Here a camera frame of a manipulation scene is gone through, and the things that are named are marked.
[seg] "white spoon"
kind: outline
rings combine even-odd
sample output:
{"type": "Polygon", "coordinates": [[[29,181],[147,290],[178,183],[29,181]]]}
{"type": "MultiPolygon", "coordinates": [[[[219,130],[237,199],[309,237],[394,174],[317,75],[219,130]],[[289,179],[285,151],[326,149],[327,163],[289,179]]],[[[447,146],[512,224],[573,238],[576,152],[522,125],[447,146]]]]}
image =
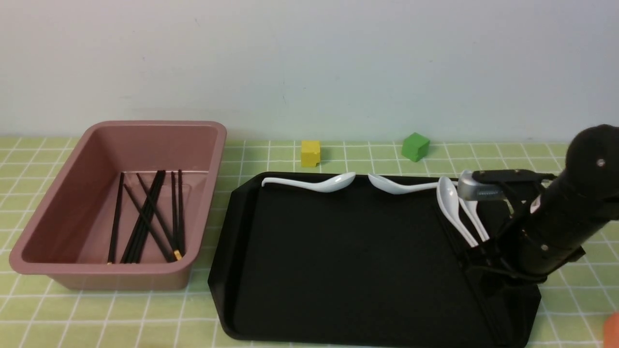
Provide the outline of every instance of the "white spoon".
{"type": "Polygon", "coordinates": [[[449,222],[460,232],[472,248],[476,247],[478,245],[477,241],[473,238],[458,216],[460,202],[458,200],[456,187],[446,176],[442,176],[438,180],[436,199],[438,200],[438,206],[449,222]]]}
{"type": "Polygon", "coordinates": [[[424,189],[433,189],[438,186],[437,182],[417,185],[401,185],[385,178],[384,176],[376,174],[368,174],[368,179],[370,179],[370,183],[372,183],[374,187],[391,194],[413,193],[423,191],[424,189]]]}
{"type": "Polygon", "coordinates": [[[475,229],[477,230],[477,233],[482,238],[482,240],[486,241],[490,239],[490,236],[488,235],[486,228],[482,224],[482,220],[479,218],[479,215],[477,214],[477,201],[465,201],[462,198],[459,198],[459,200],[460,200],[460,205],[462,206],[462,209],[464,210],[466,215],[469,217],[470,221],[473,223],[473,226],[475,226],[475,229]]]}
{"type": "Polygon", "coordinates": [[[294,186],[304,189],[310,189],[316,192],[329,193],[334,192],[339,189],[343,189],[346,186],[350,185],[350,183],[355,179],[355,172],[344,173],[337,176],[334,176],[330,179],[322,181],[320,183],[307,183],[305,181],[297,181],[291,179],[282,179],[282,178],[264,178],[262,180],[262,186],[267,183],[273,184],[281,184],[294,186]]]}

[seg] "green checkered tablecloth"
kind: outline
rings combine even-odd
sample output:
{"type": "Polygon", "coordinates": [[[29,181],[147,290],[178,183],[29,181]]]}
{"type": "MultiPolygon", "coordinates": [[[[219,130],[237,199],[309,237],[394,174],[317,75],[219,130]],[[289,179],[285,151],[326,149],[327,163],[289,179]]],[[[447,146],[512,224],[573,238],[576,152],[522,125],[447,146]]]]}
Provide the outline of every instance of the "green checkered tablecloth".
{"type": "MultiPolygon", "coordinates": [[[[74,292],[44,276],[20,276],[9,252],[76,138],[0,138],[0,347],[267,347],[223,333],[207,276],[230,192],[264,171],[457,176],[464,169],[559,173],[567,144],[437,144],[414,163],[396,142],[322,142],[322,162],[300,167],[300,142],[228,141],[202,252],[177,292],[74,292]]],[[[586,245],[587,256],[541,286],[529,347],[602,347],[602,324],[619,305],[619,224],[586,245]]]]}

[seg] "chopstick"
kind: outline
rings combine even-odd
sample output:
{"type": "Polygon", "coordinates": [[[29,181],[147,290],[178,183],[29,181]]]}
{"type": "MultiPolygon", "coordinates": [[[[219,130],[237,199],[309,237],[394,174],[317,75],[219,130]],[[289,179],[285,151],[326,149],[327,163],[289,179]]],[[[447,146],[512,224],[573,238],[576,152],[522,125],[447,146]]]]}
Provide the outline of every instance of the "chopstick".
{"type": "Polygon", "coordinates": [[[178,243],[178,208],[176,206],[176,175],[174,172],[170,172],[170,176],[172,179],[172,235],[176,240],[176,245],[180,245],[178,243]]]}
{"type": "MultiPolygon", "coordinates": [[[[157,171],[157,175],[155,178],[157,179],[157,185],[155,186],[155,191],[150,195],[153,197],[153,200],[157,202],[159,199],[159,194],[161,193],[161,188],[163,186],[163,182],[165,181],[165,170],[157,171]]],[[[150,204],[148,200],[144,201],[144,204],[147,206],[147,209],[144,211],[145,216],[148,218],[150,222],[153,217],[153,206],[150,204]]],[[[138,234],[135,240],[135,243],[132,247],[131,254],[129,255],[130,263],[140,263],[142,260],[142,254],[144,253],[144,247],[146,246],[146,239],[149,236],[149,229],[144,223],[144,221],[138,217],[137,224],[140,224],[138,229],[138,234]]]]}
{"type": "MultiPolygon", "coordinates": [[[[157,172],[157,174],[155,175],[155,178],[153,179],[152,184],[150,185],[151,194],[155,192],[155,189],[159,185],[160,182],[161,182],[161,173],[157,172]]],[[[145,202],[144,205],[142,206],[142,210],[147,212],[148,208],[149,208],[148,202],[145,202]]],[[[129,237],[127,246],[124,249],[123,257],[121,258],[121,263],[131,262],[131,260],[134,258],[136,244],[137,244],[136,240],[138,239],[138,236],[141,235],[143,232],[144,224],[142,224],[141,222],[142,221],[138,219],[136,221],[136,224],[133,226],[133,231],[131,232],[131,236],[129,237]]]]}
{"type": "Polygon", "coordinates": [[[146,188],[146,184],[144,184],[144,181],[142,180],[142,177],[140,176],[140,174],[136,173],[136,176],[137,176],[138,181],[140,181],[140,186],[142,186],[142,189],[144,190],[144,193],[146,194],[146,199],[148,200],[150,205],[153,207],[155,216],[157,217],[157,220],[159,220],[159,224],[161,225],[163,234],[165,234],[166,238],[168,239],[168,243],[170,244],[170,248],[172,248],[174,257],[176,258],[176,260],[180,260],[183,257],[181,256],[181,253],[178,251],[176,240],[173,238],[172,234],[170,233],[170,229],[168,228],[168,225],[165,223],[165,220],[163,219],[163,216],[161,216],[161,213],[159,213],[159,209],[157,209],[157,203],[153,202],[153,199],[150,197],[149,190],[146,188]]]}
{"type": "Polygon", "coordinates": [[[178,170],[178,249],[185,255],[185,218],[183,204],[183,171],[178,170]]]}
{"type": "Polygon", "coordinates": [[[118,193],[116,194],[116,209],[114,210],[114,222],[112,223],[112,233],[110,236],[110,250],[108,251],[108,264],[113,264],[116,260],[116,246],[118,244],[118,224],[120,222],[120,212],[123,206],[123,185],[124,172],[120,173],[118,181],[118,193]]]}
{"type": "Polygon", "coordinates": [[[146,228],[150,232],[150,235],[153,236],[153,239],[155,240],[155,243],[159,247],[159,250],[161,251],[161,254],[165,258],[165,260],[168,262],[174,262],[174,257],[172,257],[172,255],[166,251],[165,246],[163,245],[163,242],[161,241],[161,238],[159,238],[159,236],[155,233],[155,229],[150,224],[149,218],[144,214],[144,212],[142,212],[142,209],[140,209],[140,204],[137,202],[137,199],[133,195],[133,192],[131,192],[131,189],[129,188],[129,186],[127,186],[127,184],[124,184],[123,186],[124,186],[124,189],[129,194],[129,198],[131,198],[131,201],[135,205],[138,213],[140,214],[140,217],[142,218],[142,222],[145,224],[146,228]]]}

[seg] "pink plastic basin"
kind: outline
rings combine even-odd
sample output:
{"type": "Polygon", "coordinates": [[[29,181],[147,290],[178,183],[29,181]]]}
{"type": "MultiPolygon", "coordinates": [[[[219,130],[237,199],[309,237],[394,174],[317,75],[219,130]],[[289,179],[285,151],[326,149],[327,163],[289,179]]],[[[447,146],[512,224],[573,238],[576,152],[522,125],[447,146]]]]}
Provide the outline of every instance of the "pink plastic basin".
{"type": "MultiPolygon", "coordinates": [[[[41,200],[11,251],[15,272],[44,274],[69,289],[172,290],[187,286],[201,248],[226,129],[210,121],[109,121],[89,128],[41,200]],[[143,202],[134,172],[148,186],[168,171],[158,209],[171,225],[169,171],[183,171],[186,254],[165,262],[149,236],[139,264],[107,264],[120,172],[143,202]]],[[[138,213],[124,193],[116,262],[138,213]]],[[[157,219],[154,229],[161,232],[157,219]]]]}

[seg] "black tray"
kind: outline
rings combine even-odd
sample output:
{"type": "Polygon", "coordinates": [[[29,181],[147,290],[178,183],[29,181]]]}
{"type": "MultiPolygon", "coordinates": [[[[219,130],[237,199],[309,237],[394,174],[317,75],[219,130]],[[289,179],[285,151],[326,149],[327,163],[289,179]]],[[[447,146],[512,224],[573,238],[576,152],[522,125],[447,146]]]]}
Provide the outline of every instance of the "black tray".
{"type": "MultiPolygon", "coordinates": [[[[333,175],[262,173],[232,192],[209,276],[232,338],[358,346],[524,347],[536,286],[486,298],[480,274],[464,273],[468,248],[438,210],[436,190],[391,195],[357,175],[317,193],[267,184],[333,175]]],[[[405,185],[437,178],[391,177],[405,185]]],[[[509,215],[480,202],[491,233],[509,215]]],[[[462,215],[469,230],[470,222],[462,215]]]]}

